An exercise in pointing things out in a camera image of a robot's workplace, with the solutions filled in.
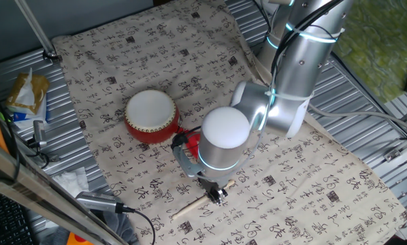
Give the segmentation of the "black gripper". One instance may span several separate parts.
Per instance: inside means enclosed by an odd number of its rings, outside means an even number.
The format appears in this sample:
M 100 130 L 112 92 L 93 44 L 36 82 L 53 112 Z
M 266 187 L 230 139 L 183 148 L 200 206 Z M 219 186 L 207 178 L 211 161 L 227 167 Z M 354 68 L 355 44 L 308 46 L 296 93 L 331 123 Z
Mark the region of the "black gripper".
M 201 187 L 205 191 L 207 191 L 206 195 L 212 203 L 220 205 L 223 202 L 224 198 L 226 198 L 226 190 L 222 186 L 219 186 L 217 182 L 212 182 L 205 179 L 200 179 L 199 182 L 201 183 Z

